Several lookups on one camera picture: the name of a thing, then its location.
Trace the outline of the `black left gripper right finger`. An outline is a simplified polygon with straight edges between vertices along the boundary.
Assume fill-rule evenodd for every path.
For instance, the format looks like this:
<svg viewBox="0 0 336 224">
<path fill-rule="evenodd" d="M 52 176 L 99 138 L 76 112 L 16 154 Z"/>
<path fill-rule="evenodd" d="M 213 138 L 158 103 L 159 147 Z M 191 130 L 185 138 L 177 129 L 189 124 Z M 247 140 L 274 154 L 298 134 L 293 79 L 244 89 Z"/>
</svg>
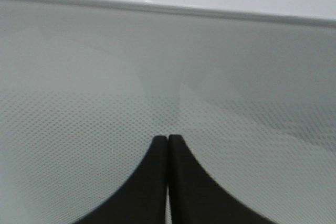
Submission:
<svg viewBox="0 0 336 224">
<path fill-rule="evenodd" d="M 168 139 L 168 186 L 173 223 L 271 223 L 214 181 L 181 135 Z"/>
</svg>

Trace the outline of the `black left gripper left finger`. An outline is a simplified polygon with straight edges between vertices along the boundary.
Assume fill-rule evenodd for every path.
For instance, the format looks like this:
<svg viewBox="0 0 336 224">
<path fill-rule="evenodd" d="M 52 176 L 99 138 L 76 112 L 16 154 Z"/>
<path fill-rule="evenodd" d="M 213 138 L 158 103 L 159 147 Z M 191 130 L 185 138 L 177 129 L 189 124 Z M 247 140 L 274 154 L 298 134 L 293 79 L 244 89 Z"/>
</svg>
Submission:
<svg viewBox="0 0 336 224">
<path fill-rule="evenodd" d="M 76 223 L 165 223 L 167 144 L 166 136 L 155 136 L 125 183 Z"/>
</svg>

